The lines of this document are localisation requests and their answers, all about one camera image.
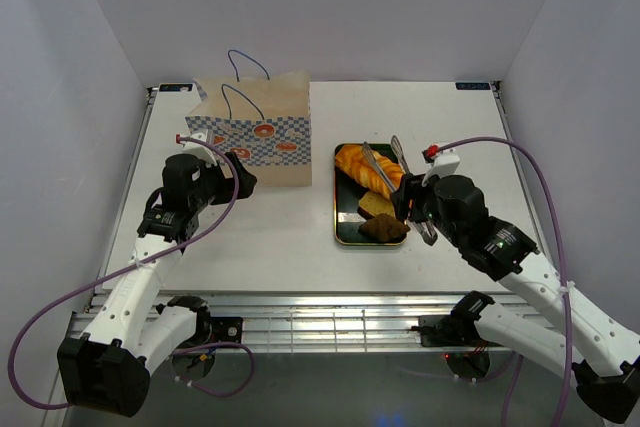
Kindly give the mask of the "long twisted pastry bread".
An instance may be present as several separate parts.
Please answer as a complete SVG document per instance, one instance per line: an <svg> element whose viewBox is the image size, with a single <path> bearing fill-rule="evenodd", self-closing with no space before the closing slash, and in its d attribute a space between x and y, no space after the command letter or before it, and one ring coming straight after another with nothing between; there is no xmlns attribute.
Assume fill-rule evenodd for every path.
<svg viewBox="0 0 640 427"><path fill-rule="evenodd" d="M378 165L392 182L393 190L389 189L382 177L367 161L361 144L346 144L342 146L335 155L335 165L361 187L381 194L389 200L391 193L399 187L404 170L398 163L376 151L373 152L373 155Z"/></svg>

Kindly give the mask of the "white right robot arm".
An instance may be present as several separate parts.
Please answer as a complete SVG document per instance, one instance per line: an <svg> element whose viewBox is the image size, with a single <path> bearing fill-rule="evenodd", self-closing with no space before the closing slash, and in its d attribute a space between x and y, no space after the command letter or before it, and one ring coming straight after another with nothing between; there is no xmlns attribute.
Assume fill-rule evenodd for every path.
<svg viewBox="0 0 640 427"><path fill-rule="evenodd" d="M515 225L490 215L465 176L403 176L391 195L396 215L429 222L477 271L516 294L553 325L523 319L487 294L467 293L446 326L464 344L508 347L561 377L600 417L625 423L639 401L639 336L614 321L559 271Z"/></svg>

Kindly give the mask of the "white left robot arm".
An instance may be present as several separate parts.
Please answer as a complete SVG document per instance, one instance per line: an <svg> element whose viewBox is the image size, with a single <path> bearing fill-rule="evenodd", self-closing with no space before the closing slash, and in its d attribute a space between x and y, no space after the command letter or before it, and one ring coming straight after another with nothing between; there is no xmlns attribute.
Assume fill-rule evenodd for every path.
<svg viewBox="0 0 640 427"><path fill-rule="evenodd" d="M64 339L58 349L70 404L131 417L146 399L152 374L177 347L210 339L208 306L199 297L175 297L160 307L155 321L147 316L198 230L199 214L253 193L256 177L235 153L225 156L230 177L207 152L166 159L162 184L148 197L137 228L132 271L119 278L81 335Z"/></svg>

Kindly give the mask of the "toast bread slice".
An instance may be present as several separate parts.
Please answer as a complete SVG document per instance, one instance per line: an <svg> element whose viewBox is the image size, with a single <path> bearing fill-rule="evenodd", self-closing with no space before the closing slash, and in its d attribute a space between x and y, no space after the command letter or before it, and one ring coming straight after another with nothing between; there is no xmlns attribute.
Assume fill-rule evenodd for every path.
<svg viewBox="0 0 640 427"><path fill-rule="evenodd" d="M357 211L366 219L376 217L380 214L387 214L395 217L394 206L391 201L381 194L367 192L358 202Z"/></svg>

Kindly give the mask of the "blue checkered paper bag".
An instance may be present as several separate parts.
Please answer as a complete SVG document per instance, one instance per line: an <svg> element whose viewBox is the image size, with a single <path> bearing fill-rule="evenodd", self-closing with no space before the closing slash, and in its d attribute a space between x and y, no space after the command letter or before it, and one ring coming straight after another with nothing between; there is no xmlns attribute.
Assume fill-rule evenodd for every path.
<svg viewBox="0 0 640 427"><path fill-rule="evenodd" d="M203 131L236 154L265 187L312 184L310 76L272 75L248 54L230 49L231 77L195 81L201 102L185 117L190 132Z"/></svg>

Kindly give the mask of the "brown chocolate croissant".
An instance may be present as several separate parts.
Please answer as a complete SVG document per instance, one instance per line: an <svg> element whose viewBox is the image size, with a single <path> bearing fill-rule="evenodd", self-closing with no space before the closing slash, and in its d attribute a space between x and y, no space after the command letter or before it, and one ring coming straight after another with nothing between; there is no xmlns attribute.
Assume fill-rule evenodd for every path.
<svg viewBox="0 0 640 427"><path fill-rule="evenodd" d="M381 213L361 224L358 231L378 242L389 243L404 238L410 228L394 216Z"/></svg>

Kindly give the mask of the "dark green metal tray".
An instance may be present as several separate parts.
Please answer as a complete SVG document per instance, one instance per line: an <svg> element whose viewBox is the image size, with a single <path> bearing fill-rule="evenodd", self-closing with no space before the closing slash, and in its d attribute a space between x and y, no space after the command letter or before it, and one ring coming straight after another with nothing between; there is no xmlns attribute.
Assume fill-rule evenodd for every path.
<svg viewBox="0 0 640 427"><path fill-rule="evenodd" d="M344 246L349 247L396 247L403 244L407 238L404 234L391 242L383 243L359 231L359 227L368 219L368 213L363 211L359 202L368 189L359 185L344 173L337 165L334 166L334 236Z"/></svg>

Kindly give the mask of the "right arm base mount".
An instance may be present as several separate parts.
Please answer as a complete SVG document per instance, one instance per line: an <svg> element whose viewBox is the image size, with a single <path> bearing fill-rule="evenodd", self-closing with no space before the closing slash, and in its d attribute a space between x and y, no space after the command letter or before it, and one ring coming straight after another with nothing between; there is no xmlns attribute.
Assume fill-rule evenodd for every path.
<svg viewBox="0 0 640 427"><path fill-rule="evenodd" d="M410 330L420 335L423 347L429 345L474 347L487 345L478 333L475 323L481 318L481 312L495 300L479 291L471 291L462 297L448 315L432 323L421 316L418 324Z"/></svg>

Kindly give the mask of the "aluminium table frame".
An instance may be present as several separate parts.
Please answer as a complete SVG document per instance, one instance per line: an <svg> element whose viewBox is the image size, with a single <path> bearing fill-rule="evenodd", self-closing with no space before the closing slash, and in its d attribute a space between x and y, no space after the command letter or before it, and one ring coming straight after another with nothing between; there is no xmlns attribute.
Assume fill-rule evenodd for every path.
<svg viewBox="0 0 640 427"><path fill-rule="evenodd" d="M200 102L195 82L157 90L107 263L108 296L133 269L147 199L162 184L165 160L182 153L176 135L192 134L185 117ZM506 137L493 82L314 82L310 109L312 184L265 187L254 175L249 198L203 210L148 321L155 321L173 297L192 295L206 300L214 316L243 319L238 346L248 355L382 352L406 344L408 337L392 335L381 309L392 309L412 332L415 323L407 314L412 294L450 300L455 293L479 291L523 319L554 328L526 301L467 264L437 229L433 246L407 220L399 220L410 231L396 247L349 247L334 236L334 166L342 146L361 144L393 190L373 152L398 163L404 174L425 175L422 152L439 144L441 150L457 150L460 165L453 175L472 179L490 215L518 227L546 256L517 171L518 147ZM551 264L574 287L565 266Z"/></svg>

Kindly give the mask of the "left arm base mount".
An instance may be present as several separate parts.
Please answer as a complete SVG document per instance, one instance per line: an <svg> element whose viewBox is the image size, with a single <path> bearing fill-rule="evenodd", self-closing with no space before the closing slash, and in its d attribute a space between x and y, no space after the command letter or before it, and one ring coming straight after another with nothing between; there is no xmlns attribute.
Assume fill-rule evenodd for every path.
<svg viewBox="0 0 640 427"><path fill-rule="evenodd" d="M182 339L177 345L178 349L212 342L240 343L242 340L243 319L241 317L214 316L208 302L201 297L192 295L173 297L163 307L164 312L169 309L172 313L188 310L195 315L193 333Z"/></svg>

